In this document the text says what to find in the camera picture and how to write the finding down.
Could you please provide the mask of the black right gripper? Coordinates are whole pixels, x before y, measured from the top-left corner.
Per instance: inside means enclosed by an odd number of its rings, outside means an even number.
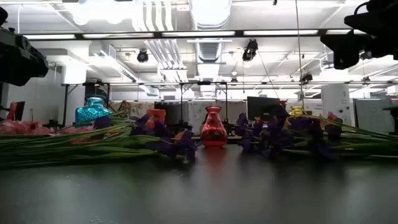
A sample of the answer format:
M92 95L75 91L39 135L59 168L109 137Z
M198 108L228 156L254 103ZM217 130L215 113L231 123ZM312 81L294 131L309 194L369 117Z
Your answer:
M374 58L392 55L397 60L397 0L370 0L366 6L371 18L374 38L369 47ZM321 35L320 41L334 50L334 68L344 70L359 61L359 53L370 42L368 35Z

